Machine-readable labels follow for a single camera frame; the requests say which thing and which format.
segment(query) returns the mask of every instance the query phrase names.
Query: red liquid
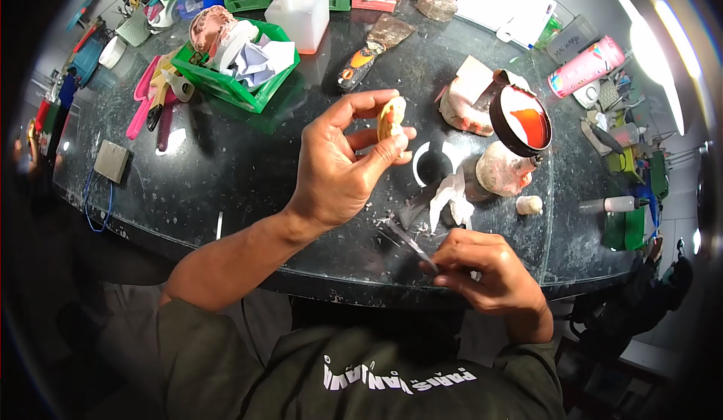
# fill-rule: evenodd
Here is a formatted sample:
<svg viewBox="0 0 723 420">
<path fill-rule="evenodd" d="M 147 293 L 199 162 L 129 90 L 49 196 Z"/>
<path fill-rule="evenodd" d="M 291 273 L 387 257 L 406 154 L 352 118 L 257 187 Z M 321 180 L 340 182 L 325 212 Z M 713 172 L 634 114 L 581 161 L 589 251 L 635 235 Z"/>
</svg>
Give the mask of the red liquid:
<svg viewBox="0 0 723 420">
<path fill-rule="evenodd" d="M 519 111 L 510 111 L 516 117 L 527 133 L 527 144 L 533 148 L 543 148 L 547 144 L 547 127 L 545 115 L 537 109 L 528 108 Z"/>
</svg>

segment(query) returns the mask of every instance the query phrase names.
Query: black lid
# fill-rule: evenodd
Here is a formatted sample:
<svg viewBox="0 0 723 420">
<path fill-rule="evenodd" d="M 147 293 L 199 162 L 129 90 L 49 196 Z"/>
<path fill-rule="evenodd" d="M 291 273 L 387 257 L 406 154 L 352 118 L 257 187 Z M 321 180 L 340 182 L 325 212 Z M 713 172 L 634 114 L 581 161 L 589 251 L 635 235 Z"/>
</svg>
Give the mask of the black lid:
<svg viewBox="0 0 723 420">
<path fill-rule="evenodd" d="M 540 119 L 543 121 L 541 125 L 545 128 L 543 133 L 543 142 L 541 146 L 534 147 L 522 141 L 520 137 L 517 136 L 513 128 L 510 126 L 510 122 L 508 121 L 508 119 L 505 117 L 505 110 L 504 108 L 502 108 L 502 93 L 506 91 L 511 92 L 513 90 L 518 90 L 522 93 L 525 93 L 526 95 L 537 101 L 537 104 L 539 105 L 539 109 L 541 111 Z M 497 93 L 493 97 L 492 103 L 490 104 L 490 119 L 493 123 L 494 132 L 497 134 L 497 137 L 500 138 L 502 144 L 504 144 L 505 147 L 507 147 L 519 156 L 538 156 L 544 149 L 549 146 L 550 141 L 552 141 L 552 125 L 550 124 L 547 112 L 542 106 L 542 103 L 540 103 L 540 101 L 532 92 L 523 90 L 517 86 L 508 85 L 497 91 Z"/>
</svg>

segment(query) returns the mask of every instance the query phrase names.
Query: black granite table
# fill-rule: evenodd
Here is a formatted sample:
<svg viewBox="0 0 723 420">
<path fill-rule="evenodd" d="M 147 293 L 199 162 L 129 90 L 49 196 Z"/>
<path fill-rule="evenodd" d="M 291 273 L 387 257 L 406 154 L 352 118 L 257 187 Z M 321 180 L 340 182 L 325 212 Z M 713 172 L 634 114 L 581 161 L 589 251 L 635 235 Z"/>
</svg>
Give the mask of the black granite table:
<svg viewBox="0 0 723 420">
<path fill-rule="evenodd" d="M 187 22 L 151 36 L 137 48 L 128 47 L 112 70 L 99 67 L 86 89 L 78 92 L 59 148 L 63 157 L 55 182 L 72 205 L 82 209 L 82 194 L 90 167 L 104 139 L 129 148 L 130 162 L 113 196 L 108 227 L 132 242 L 180 259 L 194 248 L 226 236 L 281 210 L 294 190 L 303 127 L 340 94 L 336 74 L 357 48 L 380 13 L 352 9 L 332 12 L 327 35 L 317 54 L 302 62 L 276 92 L 262 114 L 251 114 L 197 90 L 193 99 L 167 108 L 159 132 L 168 151 L 158 151 L 158 131 L 145 128 L 135 140 L 125 136 L 139 102 L 133 100 L 137 80 L 156 54 L 184 44 Z M 262 12 L 244 17 L 262 20 Z M 480 137 L 447 126 L 434 99 L 468 54 L 488 67 L 506 68 L 528 80 L 552 120 L 553 141 L 545 161 L 533 172 L 525 195 L 538 195 L 543 214 L 522 217 L 515 198 L 488 196 L 476 203 L 478 231 L 503 235 L 519 254 L 548 298 L 560 298 L 609 285 L 630 271 L 632 253 L 613 252 L 600 244 L 604 219 L 577 212 L 580 199 L 618 195 L 627 181 L 608 172 L 580 130 L 584 110 L 574 99 L 557 99 L 545 78 L 556 65 L 544 52 L 505 44 L 488 30 L 455 18 L 437 23 L 403 0 L 394 12 L 416 32 L 380 57 L 361 89 L 397 88 L 407 99 L 406 124 L 418 137 L 417 172 L 433 186 L 451 170 L 438 149 L 442 141 L 455 146 L 465 165 L 497 138 Z M 372 120 L 357 120 L 353 132 Z M 396 213 L 404 201 L 423 195 L 411 164 L 392 168 L 379 181 L 363 210 L 348 224 L 330 231 L 279 268 L 263 287 L 303 297 L 387 307 L 454 308 L 464 300 L 433 287 L 417 268 L 410 249 L 382 235 L 373 218 Z M 107 181 L 89 198 L 91 217 L 101 221 L 108 202 Z M 429 222 L 428 210 L 412 229 Z M 440 224 L 436 236 L 418 235 L 419 245 L 433 252 L 447 235 Z M 239 266 L 243 256 L 239 256 Z"/>
</svg>

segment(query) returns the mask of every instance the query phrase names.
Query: blue wire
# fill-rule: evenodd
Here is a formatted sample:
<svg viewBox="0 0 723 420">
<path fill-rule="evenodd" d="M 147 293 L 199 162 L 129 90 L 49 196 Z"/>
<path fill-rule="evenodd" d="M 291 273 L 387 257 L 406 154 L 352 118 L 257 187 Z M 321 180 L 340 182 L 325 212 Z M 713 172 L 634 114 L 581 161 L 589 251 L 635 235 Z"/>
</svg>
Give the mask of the blue wire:
<svg viewBox="0 0 723 420">
<path fill-rule="evenodd" d="M 108 225 L 108 219 L 111 218 L 111 208 L 113 207 L 113 181 L 108 180 L 108 183 L 111 185 L 111 196 L 108 199 L 108 214 L 105 215 L 105 219 L 103 221 L 103 226 L 101 228 L 95 228 L 93 227 L 93 223 L 90 222 L 90 216 L 88 215 L 88 197 L 89 197 L 89 190 L 88 185 L 90 184 L 90 178 L 93 176 L 93 168 L 90 168 L 90 172 L 88 172 L 88 179 L 85 181 L 85 189 L 83 190 L 83 209 L 85 211 L 85 218 L 88 220 L 88 225 L 90 226 L 90 230 L 100 234 L 103 230 L 105 230 L 105 226 Z M 95 182 L 98 181 L 96 179 L 93 182 L 93 187 L 95 187 Z"/>
</svg>

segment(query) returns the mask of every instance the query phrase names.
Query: hand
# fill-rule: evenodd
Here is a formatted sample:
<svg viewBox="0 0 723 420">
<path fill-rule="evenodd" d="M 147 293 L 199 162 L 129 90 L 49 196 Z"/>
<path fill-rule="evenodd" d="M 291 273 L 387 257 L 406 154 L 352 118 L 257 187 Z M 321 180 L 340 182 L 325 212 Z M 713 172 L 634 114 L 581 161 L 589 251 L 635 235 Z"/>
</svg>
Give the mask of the hand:
<svg viewBox="0 0 723 420">
<path fill-rule="evenodd" d="M 349 94 L 304 127 L 296 189 L 286 210 L 321 234 L 356 215 L 389 166 L 411 161 L 411 152 L 404 152 L 416 136 L 411 126 L 379 143 L 375 128 L 343 134 L 355 118 L 376 117 L 398 95 L 396 89 Z M 374 147 L 368 154 L 356 155 L 370 145 Z"/>
<path fill-rule="evenodd" d="M 432 261 L 442 271 L 435 285 L 457 291 L 480 312 L 504 315 L 511 342 L 552 339 L 545 296 L 502 236 L 455 228 Z M 479 282 L 470 277 L 470 270 L 481 272 Z"/>
</svg>

